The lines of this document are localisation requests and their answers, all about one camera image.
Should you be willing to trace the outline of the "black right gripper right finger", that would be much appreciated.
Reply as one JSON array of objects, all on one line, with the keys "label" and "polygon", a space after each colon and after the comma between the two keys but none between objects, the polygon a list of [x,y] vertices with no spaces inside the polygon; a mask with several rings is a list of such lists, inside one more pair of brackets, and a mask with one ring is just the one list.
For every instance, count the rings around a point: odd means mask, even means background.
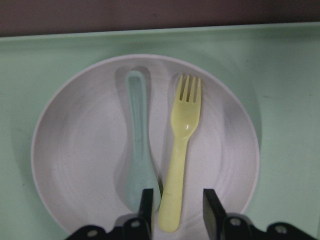
[{"label": "black right gripper right finger", "polygon": [[314,237],[286,223],[275,222],[265,231],[243,214],[227,213],[214,189],[205,188],[202,197],[203,221],[211,240],[313,240]]}]

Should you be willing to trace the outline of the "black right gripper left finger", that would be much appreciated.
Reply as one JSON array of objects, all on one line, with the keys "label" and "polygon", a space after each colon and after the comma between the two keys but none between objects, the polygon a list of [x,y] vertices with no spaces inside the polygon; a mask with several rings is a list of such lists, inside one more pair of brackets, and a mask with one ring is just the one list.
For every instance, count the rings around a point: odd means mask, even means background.
[{"label": "black right gripper left finger", "polygon": [[137,213],[120,216],[111,231],[98,225],[85,225],[67,237],[68,240],[151,240],[154,190],[142,191]]}]

